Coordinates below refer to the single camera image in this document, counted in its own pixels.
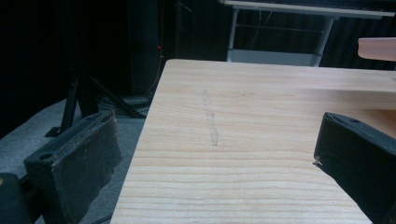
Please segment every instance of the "black metal stand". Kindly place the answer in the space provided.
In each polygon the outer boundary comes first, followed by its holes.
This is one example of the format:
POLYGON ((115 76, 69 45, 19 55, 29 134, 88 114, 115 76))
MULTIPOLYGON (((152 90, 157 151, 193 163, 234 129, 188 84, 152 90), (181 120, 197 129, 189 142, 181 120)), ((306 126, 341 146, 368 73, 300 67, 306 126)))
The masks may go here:
POLYGON ((54 0, 55 10, 59 22, 59 27, 64 42, 64 49, 70 65, 72 81, 64 107, 62 126, 52 128, 47 137, 55 137, 73 125, 77 102, 83 118, 99 112, 95 94, 92 87, 95 87, 102 94, 107 96, 116 106, 122 109, 131 118, 143 119, 146 116, 139 114, 136 110, 127 105, 119 96, 108 90, 98 80, 87 75, 86 64, 81 55, 78 43, 78 35, 75 28, 75 18, 73 6, 69 0, 54 0))

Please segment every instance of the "mark on table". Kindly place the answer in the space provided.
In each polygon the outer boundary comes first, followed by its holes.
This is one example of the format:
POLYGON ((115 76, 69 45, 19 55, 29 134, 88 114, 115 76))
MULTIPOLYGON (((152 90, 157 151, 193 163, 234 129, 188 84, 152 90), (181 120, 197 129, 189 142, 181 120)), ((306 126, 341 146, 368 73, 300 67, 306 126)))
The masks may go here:
POLYGON ((209 91, 203 90, 202 94, 204 96, 206 118, 209 124, 209 131, 210 131, 210 137, 212 138, 212 145, 214 147, 217 147, 219 142, 219 133, 215 126, 215 114, 211 109, 212 102, 210 100, 209 91))

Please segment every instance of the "wood grain surface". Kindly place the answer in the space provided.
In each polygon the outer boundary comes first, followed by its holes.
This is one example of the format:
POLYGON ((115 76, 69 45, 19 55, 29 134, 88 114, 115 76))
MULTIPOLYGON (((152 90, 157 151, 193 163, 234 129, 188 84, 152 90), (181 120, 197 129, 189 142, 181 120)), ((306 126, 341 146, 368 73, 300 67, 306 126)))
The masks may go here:
POLYGON ((396 137, 395 78, 168 61, 111 223, 371 223, 313 154, 326 111, 396 137))

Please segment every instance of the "wooden table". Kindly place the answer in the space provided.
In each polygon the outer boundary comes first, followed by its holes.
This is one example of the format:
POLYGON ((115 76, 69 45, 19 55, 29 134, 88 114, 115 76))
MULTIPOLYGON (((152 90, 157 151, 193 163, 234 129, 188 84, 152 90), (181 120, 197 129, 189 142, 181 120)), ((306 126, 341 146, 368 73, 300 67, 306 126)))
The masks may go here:
POLYGON ((326 111, 396 137, 396 73, 167 62, 112 223, 371 223, 312 164, 326 111))

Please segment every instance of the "carpeted floor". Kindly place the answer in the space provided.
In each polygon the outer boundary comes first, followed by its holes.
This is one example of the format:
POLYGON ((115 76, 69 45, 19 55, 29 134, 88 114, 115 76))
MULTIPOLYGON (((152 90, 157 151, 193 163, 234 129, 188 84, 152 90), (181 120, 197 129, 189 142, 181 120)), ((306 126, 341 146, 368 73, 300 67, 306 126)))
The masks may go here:
MULTIPOLYGON (((23 160, 52 139, 44 136, 52 127, 60 126, 64 103, 65 101, 61 101, 43 109, 0 140, 0 173, 13 173, 18 177, 26 174, 23 160)), ((77 109, 75 120, 80 118, 81 115, 77 109)), ((98 219, 110 216, 114 211, 144 122, 144 119, 117 116, 118 138, 123 160, 117 166, 110 183, 102 188, 99 196, 92 202, 89 212, 80 223, 94 223, 98 219)), ((37 223, 44 223, 44 221, 40 218, 37 223)))

